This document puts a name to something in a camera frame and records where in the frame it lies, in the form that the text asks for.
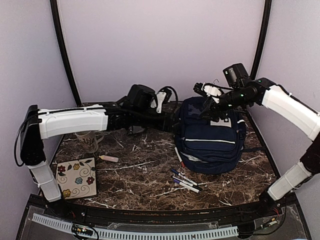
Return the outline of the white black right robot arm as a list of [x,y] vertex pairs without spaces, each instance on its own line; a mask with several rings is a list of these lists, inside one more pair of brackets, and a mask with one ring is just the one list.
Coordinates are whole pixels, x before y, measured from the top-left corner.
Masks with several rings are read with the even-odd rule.
[[196,83],[193,90],[206,98],[201,113],[205,119],[213,121],[224,119],[228,110],[257,104],[277,113],[311,140],[311,145],[298,162],[260,195],[260,202],[255,205],[255,213],[258,216],[266,217],[274,210],[275,201],[282,199],[312,176],[319,174],[320,113],[299,101],[283,86],[264,77],[257,80],[244,77],[231,84],[226,93],[213,83]]

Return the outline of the navy blue backpack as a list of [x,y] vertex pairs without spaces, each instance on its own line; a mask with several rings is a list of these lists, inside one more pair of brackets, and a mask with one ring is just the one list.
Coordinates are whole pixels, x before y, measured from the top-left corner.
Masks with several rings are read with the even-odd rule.
[[192,172],[218,175],[232,171],[238,164],[247,134],[243,116],[229,110],[228,118],[215,122],[201,118],[204,97],[185,99],[176,116],[180,129],[174,144],[185,166]]

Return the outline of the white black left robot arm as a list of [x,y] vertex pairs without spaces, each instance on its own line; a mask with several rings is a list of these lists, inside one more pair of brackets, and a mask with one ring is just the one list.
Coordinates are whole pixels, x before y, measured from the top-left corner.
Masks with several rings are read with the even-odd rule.
[[133,126],[173,132],[177,119],[174,112],[158,113],[153,108],[126,109],[116,103],[95,104],[64,109],[39,109],[31,105],[20,125],[14,142],[14,158],[21,160],[33,174],[51,210],[67,218],[70,206],[62,200],[62,191],[51,171],[43,141],[51,137],[77,133],[128,129]]

